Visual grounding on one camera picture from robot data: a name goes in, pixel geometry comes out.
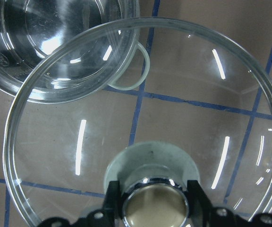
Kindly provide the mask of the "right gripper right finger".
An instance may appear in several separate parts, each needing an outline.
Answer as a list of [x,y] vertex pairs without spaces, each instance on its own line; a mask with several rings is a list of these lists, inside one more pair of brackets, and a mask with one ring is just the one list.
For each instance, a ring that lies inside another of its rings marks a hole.
[[188,180],[187,193],[189,218],[192,223],[194,225],[209,225],[213,206],[200,183],[197,180]]

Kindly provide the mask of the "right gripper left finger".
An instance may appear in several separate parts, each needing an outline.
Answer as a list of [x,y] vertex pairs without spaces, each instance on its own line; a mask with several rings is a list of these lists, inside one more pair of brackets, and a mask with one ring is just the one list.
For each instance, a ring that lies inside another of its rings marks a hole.
[[122,205],[120,182],[110,181],[102,209],[111,220],[116,220],[121,218]]

